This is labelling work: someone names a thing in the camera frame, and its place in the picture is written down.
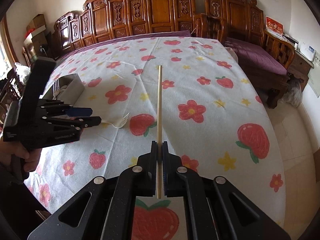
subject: fork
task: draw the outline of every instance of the fork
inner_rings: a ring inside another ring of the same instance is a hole
[[[55,79],[53,81],[53,99],[57,99],[57,96],[60,94],[60,85],[59,85],[59,79]]]
[[[114,121],[107,121],[107,120],[101,120],[102,123],[108,123],[108,124],[111,124],[114,128],[122,128],[124,127],[124,125],[126,124],[128,118],[129,118],[129,113],[127,113],[124,117],[122,118],[119,118],[117,120],[114,120]]]

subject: chair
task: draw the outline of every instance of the chair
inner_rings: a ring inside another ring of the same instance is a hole
[[[291,44],[265,30],[263,11],[256,5],[257,0],[205,0],[206,15],[228,23],[225,46],[236,52],[254,88],[268,91],[267,105],[275,108],[287,91],[287,69],[295,53]]]

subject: chopstick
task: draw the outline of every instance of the chopstick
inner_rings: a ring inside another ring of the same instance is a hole
[[[159,66],[158,79],[158,106],[157,106],[157,174],[156,174],[156,189],[157,198],[162,198],[163,190],[163,171],[162,171],[162,66]]]

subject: wooden sofa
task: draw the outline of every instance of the wooden sofa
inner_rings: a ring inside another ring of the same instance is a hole
[[[294,48],[265,30],[263,11],[257,7],[257,0],[205,0],[205,10],[208,16],[226,19],[227,37],[258,45],[286,70],[289,68]],[[240,59],[239,65],[255,88],[268,90],[268,107],[275,108],[287,91],[289,76],[241,64]]]

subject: floral tablecloth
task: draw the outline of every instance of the floral tablecloth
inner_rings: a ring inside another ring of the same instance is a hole
[[[76,53],[52,74],[78,73],[85,90],[75,106],[121,129],[87,128],[80,141],[43,149],[25,181],[55,212],[95,176],[133,166],[156,140],[158,65],[163,66],[163,141],[200,176],[225,176],[274,221],[283,224],[284,170],[268,115],[239,65],[216,40],[144,38]],[[136,202],[132,239],[187,239],[181,198]]]

